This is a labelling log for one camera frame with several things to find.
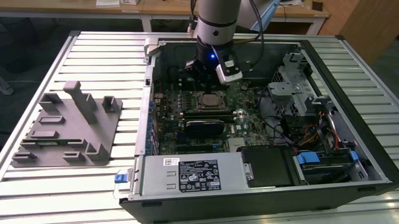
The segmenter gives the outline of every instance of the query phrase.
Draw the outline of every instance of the aluminum slotted table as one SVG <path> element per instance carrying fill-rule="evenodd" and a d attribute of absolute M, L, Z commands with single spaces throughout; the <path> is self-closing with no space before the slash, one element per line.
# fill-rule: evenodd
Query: aluminum slotted table
<path fill-rule="evenodd" d="M 136 131 L 146 64 L 144 40 L 189 38 L 180 33 L 72 32 L 0 153 L 1 223 L 133 224 L 113 196 L 113 175 L 133 166 Z M 265 39 L 307 39 L 332 72 L 381 146 L 399 165 L 399 101 L 344 40 L 333 36 L 267 35 Z M 93 98 L 112 95 L 124 102 L 113 140 L 112 160 L 101 167 L 13 168 L 18 143 L 36 119 L 45 92 L 61 98 L 64 82 L 81 82 Z M 315 80 L 321 93 L 321 82 Z M 129 186 L 120 185 L 120 192 Z M 333 210 L 281 213 L 190 223 L 397 223 L 399 193 L 371 196 Z"/>

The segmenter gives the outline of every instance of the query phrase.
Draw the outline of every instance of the power supply label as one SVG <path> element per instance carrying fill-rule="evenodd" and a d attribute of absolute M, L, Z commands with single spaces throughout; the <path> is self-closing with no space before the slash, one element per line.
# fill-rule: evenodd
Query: power supply label
<path fill-rule="evenodd" d="M 178 190 L 221 190 L 217 160 L 178 162 Z"/>

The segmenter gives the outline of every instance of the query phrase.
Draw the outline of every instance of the gray plastic holder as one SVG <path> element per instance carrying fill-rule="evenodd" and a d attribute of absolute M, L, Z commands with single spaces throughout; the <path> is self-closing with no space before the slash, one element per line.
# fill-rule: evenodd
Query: gray plastic holder
<path fill-rule="evenodd" d="M 80 82 L 68 81 L 72 99 L 45 93 L 42 110 L 20 143 L 13 167 L 101 166 L 109 161 L 122 102 L 112 96 L 93 99 Z"/>

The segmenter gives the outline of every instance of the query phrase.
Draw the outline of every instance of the motherboard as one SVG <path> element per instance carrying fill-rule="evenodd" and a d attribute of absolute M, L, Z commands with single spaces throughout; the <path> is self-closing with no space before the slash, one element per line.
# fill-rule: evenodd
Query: motherboard
<path fill-rule="evenodd" d="M 193 83 L 160 85 L 154 94 L 160 154 L 234 152 L 267 145 L 259 91 L 240 81 L 204 91 Z"/>

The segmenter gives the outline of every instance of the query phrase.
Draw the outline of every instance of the cardboard box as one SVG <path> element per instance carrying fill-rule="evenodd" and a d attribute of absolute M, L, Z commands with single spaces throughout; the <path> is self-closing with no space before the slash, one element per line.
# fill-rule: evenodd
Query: cardboard box
<path fill-rule="evenodd" d="M 96 0 L 96 8 L 117 8 L 120 7 L 118 0 Z"/>
<path fill-rule="evenodd" d="M 140 0 L 120 0 L 121 4 L 137 5 Z"/>

